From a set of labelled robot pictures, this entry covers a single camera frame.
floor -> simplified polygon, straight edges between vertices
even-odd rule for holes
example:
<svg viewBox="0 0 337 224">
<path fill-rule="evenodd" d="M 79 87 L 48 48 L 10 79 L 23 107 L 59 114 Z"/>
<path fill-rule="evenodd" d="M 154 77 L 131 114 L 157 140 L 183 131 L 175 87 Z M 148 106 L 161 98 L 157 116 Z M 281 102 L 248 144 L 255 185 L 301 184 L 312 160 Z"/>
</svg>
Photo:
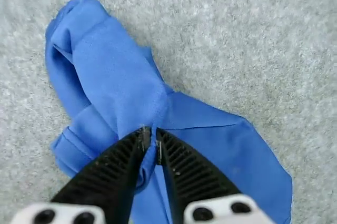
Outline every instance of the floor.
<svg viewBox="0 0 337 224">
<path fill-rule="evenodd" d="M 68 0 L 0 0 L 0 222 L 67 181 L 45 69 Z M 336 0 L 100 0 L 175 89 L 250 120 L 293 177 L 292 223 L 337 221 Z"/>
</svg>

blue cloth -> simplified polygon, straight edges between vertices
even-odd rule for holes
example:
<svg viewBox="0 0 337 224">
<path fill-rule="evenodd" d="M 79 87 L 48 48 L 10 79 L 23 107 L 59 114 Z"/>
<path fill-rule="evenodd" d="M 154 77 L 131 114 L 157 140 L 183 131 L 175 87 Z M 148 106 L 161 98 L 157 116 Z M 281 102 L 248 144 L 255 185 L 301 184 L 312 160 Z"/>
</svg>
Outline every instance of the blue cloth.
<svg viewBox="0 0 337 224">
<path fill-rule="evenodd" d="M 97 0 L 71 0 L 51 21 L 46 66 L 72 119 L 52 143 L 69 176 L 128 133 L 152 127 L 132 206 L 135 224 L 172 222 L 163 170 L 154 161 L 157 127 L 207 157 L 276 223 L 290 223 L 291 177 L 254 127 L 171 89 L 151 49 L 139 47 Z"/>
</svg>

robotic arm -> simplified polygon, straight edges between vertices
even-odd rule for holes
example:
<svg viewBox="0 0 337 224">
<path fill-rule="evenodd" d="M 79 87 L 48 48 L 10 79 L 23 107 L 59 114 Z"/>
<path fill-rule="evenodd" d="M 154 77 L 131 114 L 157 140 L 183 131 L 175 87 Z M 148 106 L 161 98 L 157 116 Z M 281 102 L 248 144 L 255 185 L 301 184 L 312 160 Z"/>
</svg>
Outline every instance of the robotic arm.
<svg viewBox="0 0 337 224">
<path fill-rule="evenodd" d="M 255 201 L 174 135 L 157 129 L 173 224 L 273 224 Z M 11 224 L 127 224 L 151 129 L 124 137 L 83 168 L 51 200 L 19 211 Z"/>
</svg>

ribbed rubber pad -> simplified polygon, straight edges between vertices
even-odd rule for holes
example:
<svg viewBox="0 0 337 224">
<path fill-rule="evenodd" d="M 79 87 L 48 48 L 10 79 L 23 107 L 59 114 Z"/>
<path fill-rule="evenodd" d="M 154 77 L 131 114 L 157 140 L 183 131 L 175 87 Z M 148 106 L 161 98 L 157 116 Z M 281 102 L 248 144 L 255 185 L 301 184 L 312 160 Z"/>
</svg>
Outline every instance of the ribbed rubber pad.
<svg viewBox="0 0 337 224">
<path fill-rule="evenodd" d="M 128 223 L 150 136 L 151 129 L 145 127 L 119 140 L 84 167 L 51 201 L 95 205 L 104 210 L 106 223 Z"/>
<path fill-rule="evenodd" d="M 190 145 L 162 129 L 157 129 L 156 136 L 174 224 L 183 223 L 184 210 L 193 201 L 241 193 Z"/>
</svg>

fabric fold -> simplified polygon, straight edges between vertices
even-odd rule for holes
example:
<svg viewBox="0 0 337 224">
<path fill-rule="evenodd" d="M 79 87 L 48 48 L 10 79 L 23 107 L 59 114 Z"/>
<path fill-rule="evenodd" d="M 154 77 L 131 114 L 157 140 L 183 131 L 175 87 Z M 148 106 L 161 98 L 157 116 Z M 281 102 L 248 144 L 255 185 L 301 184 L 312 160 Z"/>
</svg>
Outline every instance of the fabric fold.
<svg viewBox="0 0 337 224">
<path fill-rule="evenodd" d="M 131 217 L 171 223 L 155 131 L 166 129 L 214 163 L 276 222 L 289 223 L 291 177 L 254 127 L 167 85 L 139 46 L 97 0 L 71 0 L 46 31 L 46 66 L 71 124 L 52 143 L 69 176 L 132 131 L 152 127 Z"/>
</svg>

